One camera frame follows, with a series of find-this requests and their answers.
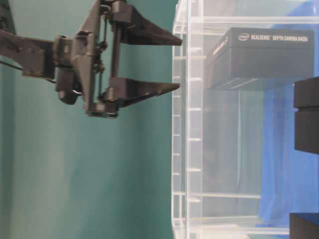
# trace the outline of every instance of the transparent plastic container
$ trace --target transparent plastic container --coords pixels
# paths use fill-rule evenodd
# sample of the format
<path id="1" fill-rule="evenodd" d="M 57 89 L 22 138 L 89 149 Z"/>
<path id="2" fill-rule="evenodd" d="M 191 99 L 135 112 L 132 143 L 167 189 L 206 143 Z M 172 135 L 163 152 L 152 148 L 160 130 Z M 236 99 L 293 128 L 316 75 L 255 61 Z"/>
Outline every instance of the transparent plastic container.
<path id="1" fill-rule="evenodd" d="M 172 56 L 172 80 L 181 83 L 172 96 L 174 238 L 285 239 L 289 213 L 319 212 L 319 157 L 294 149 L 293 107 L 293 81 L 319 75 L 318 14 L 317 1 L 179 0 L 173 32 L 183 46 Z M 288 77 L 276 78 L 282 84 L 267 89 L 240 87 L 257 78 L 212 87 L 217 79 L 208 58 L 233 28 L 311 31 L 313 70 L 289 75 L 286 69 Z M 274 66 L 281 64 L 277 54 Z M 298 67 L 293 63 L 291 69 Z M 229 72 L 218 77 L 228 79 Z"/>

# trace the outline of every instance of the cable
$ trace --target cable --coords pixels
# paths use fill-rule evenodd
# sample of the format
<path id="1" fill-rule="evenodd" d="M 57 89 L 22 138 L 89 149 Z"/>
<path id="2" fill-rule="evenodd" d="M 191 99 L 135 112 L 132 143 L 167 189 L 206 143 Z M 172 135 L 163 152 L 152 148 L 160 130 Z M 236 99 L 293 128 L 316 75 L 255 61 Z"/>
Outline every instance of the cable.
<path id="1" fill-rule="evenodd" d="M 4 61 L 0 61 L 0 64 L 3 64 L 3 65 L 5 65 L 5 66 L 9 66 L 9 67 L 11 67 L 11 68 L 14 68 L 14 69 L 17 69 L 17 70 L 20 70 L 20 71 L 23 70 L 21 67 L 17 67 L 17 66 L 15 66 L 15 65 L 6 63 L 6 62 L 4 62 Z"/>
<path id="2" fill-rule="evenodd" d="M 49 79 L 45 79 L 45 80 L 47 80 L 48 82 L 50 82 L 50 83 L 52 83 L 52 84 L 56 84 L 56 82 L 53 81 L 53 80 L 49 80 Z"/>
<path id="3" fill-rule="evenodd" d="M 15 65 L 12 65 L 12 64 L 9 64 L 9 63 L 6 63 L 6 62 L 4 62 L 4 61 L 0 61 L 0 64 L 3 64 L 3 65 L 5 65 L 5 66 L 9 66 L 9 67 L 11 67 L 11 68 L 14 68 L 14 69 L 17 69 L 17 70 L 20 70 L 20 71 L 23 71 L 23 68 L 18 67 L 18 66 L 15 66 Z M 50 82 L 50 83 L 56 84 L 56 82 L 53 81 L 53 80 L 50 80 L 50 79 L 45 79 L 45 80 L 47 80 L 47 81 Z"/>

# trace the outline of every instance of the teal wall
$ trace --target teal wall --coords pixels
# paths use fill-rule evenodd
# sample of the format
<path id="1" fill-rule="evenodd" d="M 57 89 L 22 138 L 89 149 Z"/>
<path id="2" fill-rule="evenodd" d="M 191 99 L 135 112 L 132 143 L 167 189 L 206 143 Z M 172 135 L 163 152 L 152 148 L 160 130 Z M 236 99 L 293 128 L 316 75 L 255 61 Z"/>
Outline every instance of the teal wall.
<path id="1" fill-rule="evenodd" d="M 11 0 L 19 35 L 73 36 L 93 0 Z M 175 0 L 131 0 L 171 30 Z M 110 64 L 110 50 L 104 57 Z M 171 48 L 122 45 L 120 75 L 171 79 Z M 171 96 L 88 118 L 54 85 L 0 71 L 0 223 L 8 239 L 170 239 Z"/>

